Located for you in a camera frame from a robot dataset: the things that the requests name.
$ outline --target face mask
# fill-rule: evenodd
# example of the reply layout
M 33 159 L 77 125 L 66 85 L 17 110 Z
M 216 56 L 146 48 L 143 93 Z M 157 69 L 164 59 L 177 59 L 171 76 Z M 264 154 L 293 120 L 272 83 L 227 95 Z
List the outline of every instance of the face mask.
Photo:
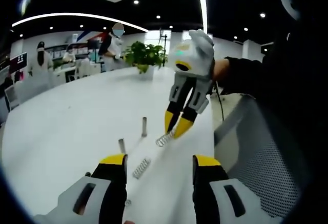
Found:
M 113 30 L 113 33 L 116 36 L 122 36 L 124 34 L 124 30 Z

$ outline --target office chair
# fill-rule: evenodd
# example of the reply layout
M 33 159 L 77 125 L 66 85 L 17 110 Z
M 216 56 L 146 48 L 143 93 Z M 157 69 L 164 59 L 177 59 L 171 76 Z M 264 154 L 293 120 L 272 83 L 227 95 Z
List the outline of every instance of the office chair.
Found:
M 311 177 L 289 131 L 256 100 L 243 96 L 214 140 L 215 157 L 228 176 L 259 196 L 268 214 L 285 217 Z

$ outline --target green plant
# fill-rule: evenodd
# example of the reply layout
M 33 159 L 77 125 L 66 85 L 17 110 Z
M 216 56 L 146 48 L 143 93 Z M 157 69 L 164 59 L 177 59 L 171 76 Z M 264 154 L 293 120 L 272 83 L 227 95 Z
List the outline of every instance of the green plant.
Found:
M 168 60 L 162 46 L 145 45 L 136 41 L 126 49 L 125 61 L 130 66 L 136 66 L 141 74 L 147 72 L 149 65 L 160 68 Z
M 61 65 L 65 64 L 63 60 L 55 60 L 53 61 L 53 69 L 55 70 L 56 68 L 60 67 Z

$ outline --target cable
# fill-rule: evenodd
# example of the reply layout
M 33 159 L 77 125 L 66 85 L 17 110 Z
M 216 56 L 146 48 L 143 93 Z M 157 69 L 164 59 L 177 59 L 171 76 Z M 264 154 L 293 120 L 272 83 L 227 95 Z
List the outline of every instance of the cable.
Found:
M 215 91 L 216 91 L 216 95 L 219 98 L 219 102 L 221 105 L 222 121 L 224 121 L 223 106 L 222 106 L 222 101 L 221 101 L 220 94 L 219 94 L 219 85 L 217 82 L 215 82 Z

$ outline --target window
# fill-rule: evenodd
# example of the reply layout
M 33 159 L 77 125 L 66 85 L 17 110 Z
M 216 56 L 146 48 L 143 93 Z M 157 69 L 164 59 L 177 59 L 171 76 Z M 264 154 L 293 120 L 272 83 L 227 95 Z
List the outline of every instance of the window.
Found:
M 164 45 L 165 45 L 164 35 L 166 35 L 167 38 L 166 38 L 165 49 L 166 49 L 166 54 L 169 54 L 170 42 L 171 42 L 171 30 L 162 30 L 161 34 L 162 34 L 162 37 L 160 37 L 159 30 L 147 32 L 145 35 L 145 44 L 146 45 L 152 44 L 155 46 L 160 45 L 160 46 L 164 47 Z
M 208 36 L 213 39 L 213 35 L 212 34 L 208 34 Z M 187 40 L 187 39 L 191 39 L 189 36 L 189 32 L 188 31 L 183 31 L 182 32 L 182 40 Z

